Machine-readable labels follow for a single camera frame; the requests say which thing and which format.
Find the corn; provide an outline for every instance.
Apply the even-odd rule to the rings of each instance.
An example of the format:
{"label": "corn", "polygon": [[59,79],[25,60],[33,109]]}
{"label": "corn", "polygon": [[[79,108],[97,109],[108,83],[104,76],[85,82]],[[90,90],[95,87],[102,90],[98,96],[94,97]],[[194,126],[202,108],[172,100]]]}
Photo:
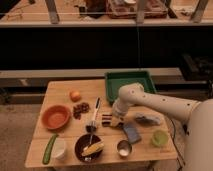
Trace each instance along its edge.
{"label": "corn", "polygon": [[99,141],[97,143],[92,144],[88,148],[85,148],[81,155],[88,156],[90,154],[101,151],[103,148],[104,148],[104,143],[102,141]]}

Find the green cucumber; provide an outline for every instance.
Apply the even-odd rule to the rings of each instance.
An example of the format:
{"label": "green cucumber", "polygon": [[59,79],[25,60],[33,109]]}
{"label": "green cucumber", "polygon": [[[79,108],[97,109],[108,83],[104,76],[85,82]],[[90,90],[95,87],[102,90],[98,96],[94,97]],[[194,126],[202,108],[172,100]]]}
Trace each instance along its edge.
{"label": "green cucumber", "polygon": [[46,149],[45,149],[45,152],[44,152],[44,156],[43,156],[43,160],[42,160],[42,163],[45,164],[45,165],[50,162],[52,148],[53,148],[54,142],[55,142],[57,137],[58,137],[58,134],[54,134],[50,138],[50,140],[49,140],[49,142],[48,142],[48,144],[46,146]]}

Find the cup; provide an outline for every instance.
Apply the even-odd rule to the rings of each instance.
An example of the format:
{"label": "cup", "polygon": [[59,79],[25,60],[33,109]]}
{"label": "cup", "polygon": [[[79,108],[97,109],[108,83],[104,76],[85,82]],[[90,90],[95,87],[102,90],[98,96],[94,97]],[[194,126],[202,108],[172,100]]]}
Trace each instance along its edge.
{"label": "cup", "polygon": [[53,145],[51,157],[57,160],[65,159],[67,151],[67,144],[63,138],[56,138]]}
{"label": "cup", "polygon": [[117,144],[117,151],[121,157],[127,157],[132,152],[132,145],[127,140],[121,140]]}

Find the wooden tabletop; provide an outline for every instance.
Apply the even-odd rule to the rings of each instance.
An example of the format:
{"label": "wooden tabletop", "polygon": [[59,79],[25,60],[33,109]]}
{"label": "wooden tabletop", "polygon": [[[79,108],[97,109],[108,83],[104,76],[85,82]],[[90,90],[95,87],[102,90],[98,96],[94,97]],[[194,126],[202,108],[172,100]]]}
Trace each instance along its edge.
{"label": "wooden tabletop", "polygon": [[[69,98],[69,92],[72,90],[79,90],[82,99],[80,102],[74,103]],[[97,122],[100,123],[95,134],[101,138],[105,146],[99,159],[94,161],[93,164],[107,164],[107,163],[121,163],[121,162],[134,162],[134,161],[150,161],[150,160],[164,160],[175,159],[177,153],[174,148],[171,138],[167,145],[163,148],[157,148],[150,144],[152,133],[157,129],[166,131],[170,137],[170,133],[165,122],[164,116],[156,111],[150,110],[146,107],[131,107],[125,121],[132,121],[139,131],[142,141],[133,144],[133,150],[130,156],[125,159],[119,157],[116,146],[122,139],[127,139],[124,132],[120,129],[112,129],[110,127],[102,127],[101,116],[102,114],[109,114],[111,106],[106,100],[105,94],[105,81],[104,80],[75,80],[75,81],[56,81],[50,82],[46,91],[46,95],[41,107],[40,115],[35,127],[33,138],[30,148],[26,157],[25,166],[30,167],[47,167],[47,166],[74,166],[85,165],[79,161],[75,155],[75,143],[82,135],[86,134],[85,125],[91,119],[93,108],[96,103],[97,97],[101,99],[101,106],[98,112]],[[42,164],[42,158],[45,147],[53,135],[53,132],[45,129],[41,123],[41,116],[43,112],[52,105],[61,104],[67,106],[73,111],[73,106],[81,102],[88,102],[91,109],[88,113],[82,114],[81,119],[77,120],[71,117],[68,125],[62,130],[58,131],[59,137],[65,139],[68,144],[67,156],[64,161],[50,160],[48,165]],[[145,114],[154,114],[160,117],[162,124],[160,126],[141,126],[134,122],[133,116],[136,112]]]}

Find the floor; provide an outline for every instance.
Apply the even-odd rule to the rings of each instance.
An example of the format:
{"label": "floor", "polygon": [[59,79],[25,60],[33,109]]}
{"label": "floor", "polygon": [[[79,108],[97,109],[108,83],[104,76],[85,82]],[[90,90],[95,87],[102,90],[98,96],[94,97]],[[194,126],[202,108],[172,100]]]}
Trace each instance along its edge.
{"label": "floor", "polygon": [[[41,103],[37,104],[4,104],[0,105],[0,170],[1,171],[45,171],[42,168],[25,168],[25,158],[30,145]],[[166,118],[171,134],[172,122]],[[175,122],[175,143],[183,155],[184,131],[182,125]],[[59,170],[72,171],[142,171],[141,163],[117,165],[89,165],[86,167],[63,168]],[[177,160],[159,161],[154,171],[176,171],[179,168]]]}

